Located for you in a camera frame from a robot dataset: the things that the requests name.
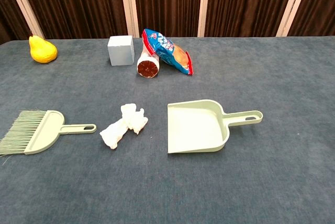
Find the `yellow pear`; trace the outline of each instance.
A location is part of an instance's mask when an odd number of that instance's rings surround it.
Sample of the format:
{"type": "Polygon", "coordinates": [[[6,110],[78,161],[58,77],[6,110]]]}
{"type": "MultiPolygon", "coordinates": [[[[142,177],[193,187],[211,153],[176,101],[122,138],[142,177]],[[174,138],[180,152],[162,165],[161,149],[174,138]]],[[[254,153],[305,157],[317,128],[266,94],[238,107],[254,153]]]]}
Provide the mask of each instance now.
{"type": "Polygon", "coordinates": [[[57,48],[38,36],[29,37],[31,57],[39,63],[49,63],[57,57],[57,48]]]}

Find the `dustpan handle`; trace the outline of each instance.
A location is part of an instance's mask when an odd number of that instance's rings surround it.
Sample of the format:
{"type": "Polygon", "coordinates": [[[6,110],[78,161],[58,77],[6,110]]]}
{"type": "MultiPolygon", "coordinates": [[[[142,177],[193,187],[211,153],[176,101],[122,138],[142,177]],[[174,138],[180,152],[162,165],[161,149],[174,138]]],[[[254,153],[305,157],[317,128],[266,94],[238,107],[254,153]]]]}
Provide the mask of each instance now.
{"type": "Polygon", "coordinates": [[[257,124],[263,119],[263,114],[258,110],[229,113],[223,115],[223,121],[228,126],[242,126],[257,124]]]}
{"type": "Polygon", "coordinates": [[[83,125],[63,125],[59,134],[77,134],[77,133],[94,133],[96,125],[83,124],[83,125]]]}

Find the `brush bristles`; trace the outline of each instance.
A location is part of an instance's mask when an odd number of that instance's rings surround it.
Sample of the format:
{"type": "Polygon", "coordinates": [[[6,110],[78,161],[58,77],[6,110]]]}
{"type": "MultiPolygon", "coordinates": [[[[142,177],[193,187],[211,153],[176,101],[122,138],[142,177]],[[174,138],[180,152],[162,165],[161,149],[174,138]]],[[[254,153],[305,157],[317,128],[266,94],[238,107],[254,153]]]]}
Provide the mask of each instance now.
{"type": "Polygon", "coordinates": [[[0,155],[23,153],[46,111],[24,110],[0,141],[0,155]]]}

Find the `crumpled paper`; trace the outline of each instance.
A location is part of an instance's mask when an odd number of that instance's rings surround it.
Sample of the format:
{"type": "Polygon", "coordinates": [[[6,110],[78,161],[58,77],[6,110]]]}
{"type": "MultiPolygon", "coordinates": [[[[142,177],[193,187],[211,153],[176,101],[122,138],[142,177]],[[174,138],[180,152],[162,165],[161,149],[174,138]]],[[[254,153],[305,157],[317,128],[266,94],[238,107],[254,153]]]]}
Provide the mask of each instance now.
{"type": "Polygon", "coordinates": [[[121,140],[128,129],[136,134],[147,124],[148,118],[144,116],[144,109],[136,111],[136,104],[125,104],[121,106],[122,118],[109,125],[100,132],[105,144],[111,149],[117,148],[117,143],[121,140]]]}

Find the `curtain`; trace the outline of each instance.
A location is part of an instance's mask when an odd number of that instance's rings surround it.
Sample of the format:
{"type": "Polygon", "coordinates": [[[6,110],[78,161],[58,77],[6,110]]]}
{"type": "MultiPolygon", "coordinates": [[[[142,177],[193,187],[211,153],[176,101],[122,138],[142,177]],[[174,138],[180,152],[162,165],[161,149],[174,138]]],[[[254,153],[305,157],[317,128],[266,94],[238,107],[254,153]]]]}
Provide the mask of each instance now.
{"type": "Polygon", "coordinates": [[[335,36],[335,0],[301,0],[289,36],[335,36]]]}
{"type": "Polygon", "coordinates": [[[196,37],[200,0],[136,0],[140,33],[145,28],[168,37],[196,37]]]}
{"type": "Polygon", "coordinates": [[[47,39],[126,35],[122,0],[29,0],[47,39]]]}
{"type": "Polygon", "coordinates": [[[288,0],[208,0],[206,37],[273,37],[288,0]]]}
{"type": "Polygon", "coordinates": [[[11,40],[26,40],[29,31],[16,0],[0,0],[0,44],[11,40]]]}

